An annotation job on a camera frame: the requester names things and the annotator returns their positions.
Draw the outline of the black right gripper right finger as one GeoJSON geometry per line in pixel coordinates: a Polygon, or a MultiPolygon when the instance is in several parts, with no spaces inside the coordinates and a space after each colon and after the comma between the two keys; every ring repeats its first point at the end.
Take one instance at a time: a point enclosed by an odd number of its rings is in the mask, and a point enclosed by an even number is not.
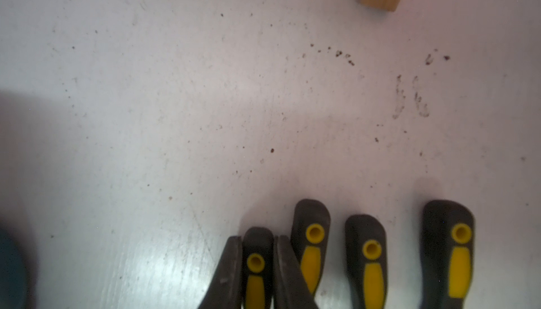
{"type": "Polygon", "coordinates": [[[318,308],[285,235],[275,237],[273,245],[273,301],[277,309],[318,308]]]}

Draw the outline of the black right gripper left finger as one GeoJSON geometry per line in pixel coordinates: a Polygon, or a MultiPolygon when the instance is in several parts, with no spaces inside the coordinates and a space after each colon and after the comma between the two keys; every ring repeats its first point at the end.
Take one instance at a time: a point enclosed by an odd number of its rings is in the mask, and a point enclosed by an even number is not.
{"type": "Polygon", "coordinates": [[[242,307],[242,237],[229,237],[199,309],[242,307]]]}

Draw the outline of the yellow black file tool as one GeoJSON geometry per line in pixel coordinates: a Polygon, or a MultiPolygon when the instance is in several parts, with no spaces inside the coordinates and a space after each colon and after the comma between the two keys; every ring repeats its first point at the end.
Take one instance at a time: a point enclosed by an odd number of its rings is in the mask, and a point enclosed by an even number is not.
{"type": "Polygon", "coordinates": [[[425,204],[421,221],[422,308],[463,308],[473,279],[475,218],[449,200],[425,204]]]}
{"type": "Polygon", "coordinates": [[[315,199],[302,199],[294,209],[290,242],[308,290],[315,296],[325,265],[331,215],[315,199]]]}
{"type": "Polygon", "coordinates": [[[384,308],[388,275],[387,238],[383,225],[367,214],[348,217],[345,246],[353,307],[384,308]]]}
{"type": "Polygon", "coordinates": [[[242,301],[244,308],[270,308],[273,296],[272,231],[249,228],[242,240],[242,301]]]}

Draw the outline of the teal plastic storage box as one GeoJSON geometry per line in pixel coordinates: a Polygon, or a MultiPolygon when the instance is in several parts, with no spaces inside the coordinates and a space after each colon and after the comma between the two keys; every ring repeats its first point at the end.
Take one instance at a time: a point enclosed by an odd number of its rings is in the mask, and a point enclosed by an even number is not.
{"type": "Polygon", "coordinates": [[[27,256],[17,238],[1,228],[1,309],[25,309],[31,305],[27,256]]]}

